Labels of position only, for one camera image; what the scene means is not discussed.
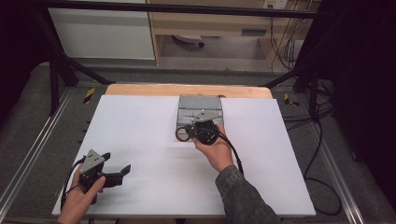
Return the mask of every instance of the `hand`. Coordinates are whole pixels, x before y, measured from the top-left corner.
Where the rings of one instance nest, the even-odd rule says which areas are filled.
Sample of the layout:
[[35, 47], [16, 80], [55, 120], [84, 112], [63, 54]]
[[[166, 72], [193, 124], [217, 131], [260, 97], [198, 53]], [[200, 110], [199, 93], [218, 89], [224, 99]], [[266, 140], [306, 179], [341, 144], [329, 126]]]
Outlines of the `hand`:
[[[78, 167], [74, 173], [73, 181], [71, 187], [78, 186], [79, 184], [79, 170], [81, 165]], [[83, 189], [78, 186], [71, 189], [67, 195], [66, 202], [64, 203], [64, 208], [58, 217], [58, 222], [60, 223], [79, 223], [82, 218], [87, 213], [88, 208], [91, 205], [93, 198], [98, 192], [102, 191], [103, 185], [105, 184], [106, 178], [104, 176], [100, 177], [93, 186], [84, 194]]]
[[[224, 125], [218, 125], [219, 132], [225, 135]], [[192, 141], [195, 144], [195, 147], [203, 152], [210, 164], [215, 168], [219, 173], [224, 170], [226, 167], [233, 165], [233, 156], [231, 152], [230, 146], [221, 138], [211, 146], [207, 146], [202, 144], [196, 138], [192, 138]]]

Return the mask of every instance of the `person's right hand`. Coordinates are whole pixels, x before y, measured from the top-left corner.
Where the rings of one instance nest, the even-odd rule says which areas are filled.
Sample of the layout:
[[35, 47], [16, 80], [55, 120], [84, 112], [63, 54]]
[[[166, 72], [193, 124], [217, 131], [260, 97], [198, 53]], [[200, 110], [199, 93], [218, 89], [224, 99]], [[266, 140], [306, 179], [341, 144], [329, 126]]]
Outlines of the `person's right hand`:
[[[224, 125], [218, 125], [219, 131], [225, 135]], [[215, 168], [219, 173], [224, 170], [226, 167], [233, 165], [233, 156], [231, 152], [230, 146], [221, 138], [211, 146], [207, 146], [202, 144], [196, 138], [192, 138], [192, 141], [195, 144], [195, 147], [203, 152], [210, 164]]]

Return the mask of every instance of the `white board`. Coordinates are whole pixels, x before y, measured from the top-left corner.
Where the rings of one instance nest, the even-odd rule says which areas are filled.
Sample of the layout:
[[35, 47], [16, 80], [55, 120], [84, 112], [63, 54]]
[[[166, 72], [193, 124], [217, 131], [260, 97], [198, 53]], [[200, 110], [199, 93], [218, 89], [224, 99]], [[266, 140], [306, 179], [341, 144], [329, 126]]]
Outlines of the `white board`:
[[[276, 100], [221, 99], [227, 135], [245, 177], [280, 217], [315, 215]], [[104, 172], [131, 164], [122, 186], [105, 189], [97, 217], [224, 216], [218, 175], [193, 142], [175, 138], [178, 97], [104, 95], [76, 161], [111, 152]], [[53, 215], [60, 214], [60, 201]]]

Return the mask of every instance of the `black horizontal bar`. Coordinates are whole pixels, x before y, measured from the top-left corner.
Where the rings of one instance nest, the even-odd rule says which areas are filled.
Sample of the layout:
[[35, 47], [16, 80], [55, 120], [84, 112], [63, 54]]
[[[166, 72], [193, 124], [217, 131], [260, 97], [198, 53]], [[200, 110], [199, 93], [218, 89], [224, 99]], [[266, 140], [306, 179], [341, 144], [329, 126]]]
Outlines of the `black horizontal bar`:
[[277, 10], [265, 8], [246, 7], [203, 7], [184, 5], [161, 5], [161, 4], [137, 4], [137, 3], [109, 3], [87, 2], [67, 0], [36, 0], [43, 7], [72, 8], [90, 10], [111, 11], [144, 11], [144, 12], [172, 12], [172, 13], [195, 13], [213, 15], [275, 17], [275, 18], [301, 18], [301, 19], [324, 19], [335, 16], [330, 13], [314, 11]]

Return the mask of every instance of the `power outlet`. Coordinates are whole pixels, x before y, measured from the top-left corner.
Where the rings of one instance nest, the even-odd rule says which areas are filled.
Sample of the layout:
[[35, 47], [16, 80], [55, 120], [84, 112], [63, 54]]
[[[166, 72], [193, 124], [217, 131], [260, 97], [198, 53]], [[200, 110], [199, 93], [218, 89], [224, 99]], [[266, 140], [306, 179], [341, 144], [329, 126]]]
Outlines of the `power outlet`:
[[276, 0], [265, 0], [263, 8], [275, 8]]
[[288, 0], [276, 0], [275, 9], [285, 9]]

